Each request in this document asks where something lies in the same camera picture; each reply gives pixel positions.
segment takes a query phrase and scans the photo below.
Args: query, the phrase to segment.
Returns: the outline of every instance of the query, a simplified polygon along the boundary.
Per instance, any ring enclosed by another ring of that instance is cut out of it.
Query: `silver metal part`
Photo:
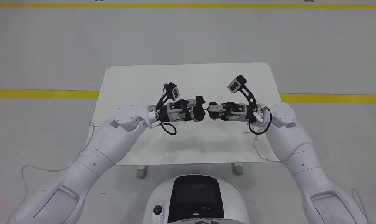
[[[188,99],[187,101],[188,101],[187,106],[189,108],[192,108],[192,107],[194,107],[194,106],[197,105],[196,98],[194,98],[194,99]],[[172,109],[173,104],[175,104],[175,102],[169,102],[169,103],[167,103],[167,114],[169,116],[169,120],[171,122],[177,122],[177,121],[181,121],[181,120],[185,119],[186,114],[182,113],[182,109]],[[193,111],[190,111],[189,114],[190,114],[190,116],[194,120]]]
[[[247,116],[247,106],[243,103],[235,103],[239,107],[239,112],[230,111],[230,115],[225,115],[226,118],[230,121],[241,121],[241,122],[248,122],[246,119]],[[208,108],[209,112],[219,112],[219,118],[222,118],[224,113],[226,112],[225,104],[221,105],[210,105]]]
[[[157,121],[156,107],[156,105],[151,105],[147,108],[147,117],[149,118],[150,124],[153,124]]]

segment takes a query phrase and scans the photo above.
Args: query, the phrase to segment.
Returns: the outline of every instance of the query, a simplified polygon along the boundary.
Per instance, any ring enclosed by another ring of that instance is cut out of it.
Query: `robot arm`
[[[173,83],[165,85],[163,91],[166,93],[157,105],[119,108],[114,117],[94,133],[64,174],[19,207],[8,223],[76,223],[90,188],[129,152],[147,127],[163,126],[170,121],[203,119],[205,112],[201,104],[205,101],[202,97],[170,102],[165,106],[167,100],[175,101],[179,97],[179,91]]]
[[[367,223],[355,200],[342,187],[328,178],[318,160],[313,143],[296,121],[292,107],[280,103],[272,109],[261,106],[246,88],[247,81],[238,76],[228,89],[240,91],[248,105],[211,102],[208,114],[212,119],[247,122],[255,134],[265,133],[276,156],[293,176],[303,199],[303,209],[310,223]],[[251,125],[263,127],[260,133]]]

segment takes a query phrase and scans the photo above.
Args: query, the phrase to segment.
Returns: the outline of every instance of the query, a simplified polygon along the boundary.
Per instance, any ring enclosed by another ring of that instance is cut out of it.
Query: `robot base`
[[[188,218],[225,218],[249,223],[243,197],[231,184],[206,175],[183,175],[160,184],[151,194],[143,224]]]

